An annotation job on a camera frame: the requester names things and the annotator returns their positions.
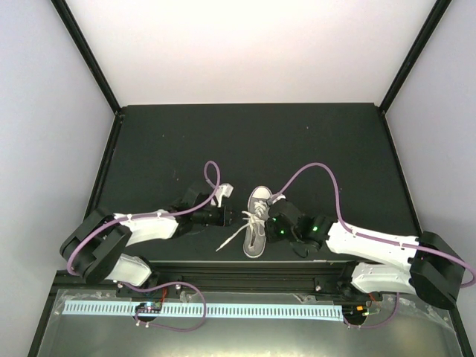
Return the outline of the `white shoelace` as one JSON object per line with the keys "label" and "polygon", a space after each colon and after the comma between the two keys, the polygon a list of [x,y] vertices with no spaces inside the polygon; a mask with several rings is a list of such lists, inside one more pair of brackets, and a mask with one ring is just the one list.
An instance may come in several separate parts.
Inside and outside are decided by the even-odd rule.
{"label": "white shoelace", "polygon": [[268,205],[263,200],[251,203],[248,210],[242,212],[245,215],[245,224],[234,234],[227,238],[217,249],[223,249],[242,231],[245,231],[243,251],[251,259],[260,257],[266,247],[265,222],[268,219]]}

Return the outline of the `grey canvas sneaker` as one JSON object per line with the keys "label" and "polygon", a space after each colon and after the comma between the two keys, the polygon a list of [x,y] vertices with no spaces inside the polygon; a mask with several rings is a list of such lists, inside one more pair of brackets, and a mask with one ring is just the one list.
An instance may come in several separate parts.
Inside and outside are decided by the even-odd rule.
{"label": "grey canvas sneaker", "polygon": [[243,243],[243,251],[248,258],[258,258],[265,250],[265,223],[268,219],[268,200],[270,198],[271,191],[265,186],[256,187],[249,196],[248,210],[245,212],[248,225]]}

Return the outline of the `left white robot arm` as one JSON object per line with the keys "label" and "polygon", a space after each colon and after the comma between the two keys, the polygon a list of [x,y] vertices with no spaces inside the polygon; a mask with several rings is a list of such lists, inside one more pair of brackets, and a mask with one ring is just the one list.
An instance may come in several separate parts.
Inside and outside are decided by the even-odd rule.
{"label": "left white robot arm", "polygon": [[160,286],[158,276],[152,273],[146,259],[125,254],[125,249],[155,239],[183,236],[196,225],[229,226],[233,211],[224,200],[233,191],[229,183],[217,188],[193,185],[168,208],[150,213],[111,213],[98,208],[65,240],[59,253],[68,272],[87,284],[115,280],[133,285],[144,297],[153,296]]}

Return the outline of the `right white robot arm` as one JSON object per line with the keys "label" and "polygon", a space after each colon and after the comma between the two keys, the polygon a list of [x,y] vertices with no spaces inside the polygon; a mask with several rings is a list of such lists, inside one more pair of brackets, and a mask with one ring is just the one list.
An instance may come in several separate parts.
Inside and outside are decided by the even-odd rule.
{"label": "right white robot arm", "polygon": [[456,306],[464,268],[433,232],[399,236],[344,226],[327,216],[306,215],[286,199],[271,203],[265,230],[269,242],[286,240],[302,258],[322,249],[355,257],[351,274],[338,281],[340,295],[348,300],[362,293],[395,292],[416,295],[440,309]]}

